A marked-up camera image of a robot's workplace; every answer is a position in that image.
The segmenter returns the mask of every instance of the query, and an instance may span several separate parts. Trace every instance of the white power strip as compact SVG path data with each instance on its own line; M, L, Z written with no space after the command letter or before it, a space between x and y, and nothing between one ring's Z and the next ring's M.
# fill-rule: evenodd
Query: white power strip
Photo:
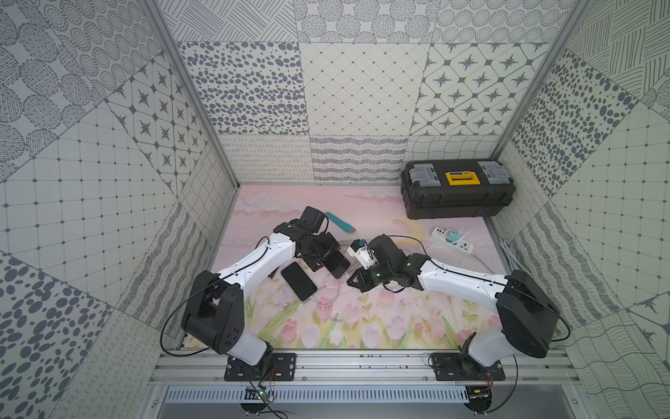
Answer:
M431 236L435 237L436 239L439 239L439 241L441 241L445 244L451 245L451 246L455 247L456 249L462 250L465 253L468 253L468 254L472 255L472 250L474 250L474 245L471 242L465 241L465 240L459 240L456 244L450 243L450 242L447 241L448 233L449 233L449 231L447 231L445 229L435 227L433 229L433 233L431 233Z

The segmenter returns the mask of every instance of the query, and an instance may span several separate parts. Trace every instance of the blue object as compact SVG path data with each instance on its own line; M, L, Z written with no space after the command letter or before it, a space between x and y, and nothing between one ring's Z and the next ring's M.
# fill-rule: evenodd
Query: blue object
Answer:
M461 238L461 235L457 231L451 230L449 234L447 235L447 241L449 243L454 243L459 241Z
M329 220L331 220L333 223L337 224L338 227L340 227L342 230L346 231L347 233L353 233L356 231L354 227L351 227L351 225L345 223L344 221L340 220L338 217L335 217L332 213L326 213L326 217L328 217Z

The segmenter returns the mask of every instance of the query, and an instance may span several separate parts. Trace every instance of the patterned wall tile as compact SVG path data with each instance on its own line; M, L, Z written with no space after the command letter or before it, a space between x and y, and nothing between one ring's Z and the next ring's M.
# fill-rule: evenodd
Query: patterned wall tile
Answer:
M548 44L431 44L412 134L502 134Z
M106 104L3 184L1 246L113 304L176 198Z
M186 207L177 202L135 272L117 309L158 330L176 304L189 295L193 279L206 268L212 246ZM177 337L183 309L172 316L165 333Z
M513 240L547 203L549 197L513 144L508 144L502 150L498 162L512 176L517 190L512 197L512 203L504 207L492 220L501 239Z
M407 135L428 45L303 44L312 135Z
M61 42L105 97L160 47L144 10L135 0L36 2Z
M430 42L440 0L295 0L300 42Z
M0 180L102 98L30 1L0 7Z
M663 292L626 309L642 336L670 369L670 293Z
M3 413L45 418L63 396L111 307L2 253Z
M499 135L421 135L407 141L405 162L414 160L486 159Z
M519 261L556 303L572 327L623 306L561 218L547 202L512 241Z
M641 97L670 69L669 24L666 0L593 0L568 48Z
M161 352L158 336L115 310L50 417L132 418Z
M600 418L666 418L670 372L626 311L572 331L565 351Z
M298 44L180 42L219 134L307 134Z
M575 0L442 0L434 42L551 42Z
M311 137L316 182L399 184L407 137Z
M640 102L670 120L670 69L647 90Z
M551 196L636 103L587 62L565 51L512 142Z
M105 99L175 195L207 142L184 93L184 82L161 52Z
M314 183L307 135L219 135L240 182Z
M218 248L218 236L235 203L235 186L211 145L205 145L200 163L182 191L179 201L188 207L211 246Z
M640 103L552 198L626 306L670 281L669 161L670 122Z
M296 41L291 0L160 0L177 41Z

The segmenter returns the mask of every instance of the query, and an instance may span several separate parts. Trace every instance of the toolbox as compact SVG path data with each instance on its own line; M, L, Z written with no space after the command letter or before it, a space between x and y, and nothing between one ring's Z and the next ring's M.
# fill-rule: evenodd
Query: toolbox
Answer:
M407 218L491 217L512 202L514 182L490 160L409 162L401 175Z

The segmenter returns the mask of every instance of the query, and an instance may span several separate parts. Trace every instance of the black smartphone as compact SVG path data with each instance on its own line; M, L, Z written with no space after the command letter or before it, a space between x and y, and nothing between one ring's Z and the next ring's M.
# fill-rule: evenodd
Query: black smartphone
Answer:
M316 285L312 282L304 270L293 262L281 271L281 276L289 284L300 301L305 301L316 292Z
M324 260L324 266L335 278L339 279L349 269L351 263L339 251L334 251Z

